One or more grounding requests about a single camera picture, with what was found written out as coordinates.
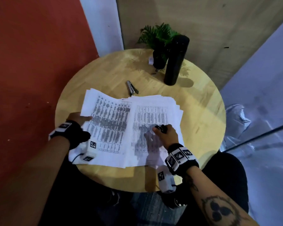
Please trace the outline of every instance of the black tumbler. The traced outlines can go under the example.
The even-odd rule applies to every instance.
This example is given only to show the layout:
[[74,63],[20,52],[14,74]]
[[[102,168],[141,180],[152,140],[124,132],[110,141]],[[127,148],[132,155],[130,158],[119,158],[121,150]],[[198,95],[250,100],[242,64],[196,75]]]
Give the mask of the black tumbler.
[[169,61],[166,66],[166,74],[164,76],[165,84],[173,86],[176,83],[189,42],[190,39],[184,35],[176,35],[173,37]]

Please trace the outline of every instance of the paper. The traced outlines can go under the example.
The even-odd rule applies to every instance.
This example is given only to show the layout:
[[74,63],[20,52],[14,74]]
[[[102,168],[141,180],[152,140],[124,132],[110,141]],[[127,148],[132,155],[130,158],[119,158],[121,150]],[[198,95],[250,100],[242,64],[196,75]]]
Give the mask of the paper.
[[171,97],[151,95],[115,99],[95,89],[86,91],[82,116],[93,116],[82,126],[97,141],[98,154],[89,162],[79,154],[86,152],[82,143],[69,152],[74,164],[95,164],[112,167],[164,165],[168,156],[159,138],[153,133],[156,125],[171,124],[179,143],[184,145],[180,130],[183,111]]

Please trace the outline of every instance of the table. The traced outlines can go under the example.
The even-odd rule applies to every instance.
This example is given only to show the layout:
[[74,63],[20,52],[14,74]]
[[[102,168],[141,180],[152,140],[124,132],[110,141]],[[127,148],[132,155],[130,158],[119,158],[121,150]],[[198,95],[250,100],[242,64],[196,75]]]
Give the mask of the table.
[[[199,159],[203,168],[215,154],[225,133],[225,107],[212,80],[196,65],[184,60],[177,83],[163,83],[165,69],[152,75],[155,68],[148,64],[153,50],[130,49],[98,58],[78,73],[65,86],[55,111],[55,125],[65,121],[71,112],[80,111],[85,92],[94,88],[114,98],[129,97],[127,80],[139,90],[138,96],[173,97],[184,111],[181,132],[185,146]],[[77,165],[92,180],[117,190],[128,192],[158,191],[155,169],[140,167],[105,167]],[[175,178],[176,184],[181,178]]]

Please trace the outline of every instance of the tattoo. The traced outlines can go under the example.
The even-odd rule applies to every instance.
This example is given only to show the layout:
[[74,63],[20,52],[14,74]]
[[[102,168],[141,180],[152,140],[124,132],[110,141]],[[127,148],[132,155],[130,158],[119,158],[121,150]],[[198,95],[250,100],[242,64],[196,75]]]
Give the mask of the tattoo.
[[228,222],[228,226],[239,226],[242,219],[248,220],[240,215],[239,210],[226,199],[220,196],[211,196],[202,200],[204,216],[210,225],[217,225],[217,222]]
[[197,186],[194,184],[193,179],[191,178],[191,176],[186,175],[184,178],[184,181],[195,191],[198,191]]

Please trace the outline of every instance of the circular tattoo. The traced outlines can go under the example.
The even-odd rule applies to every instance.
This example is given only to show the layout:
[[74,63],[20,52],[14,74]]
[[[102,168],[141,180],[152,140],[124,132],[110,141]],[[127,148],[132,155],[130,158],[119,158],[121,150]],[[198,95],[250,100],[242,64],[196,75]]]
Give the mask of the circular tattoo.
[[243,219],[239,210],[230,202],[230,198],[207,197],[202,199],[202,208],[210,225],[219,225],[222,220],[226,219],[229,222],[227,226],[237,226],[240,225],[241,219]]

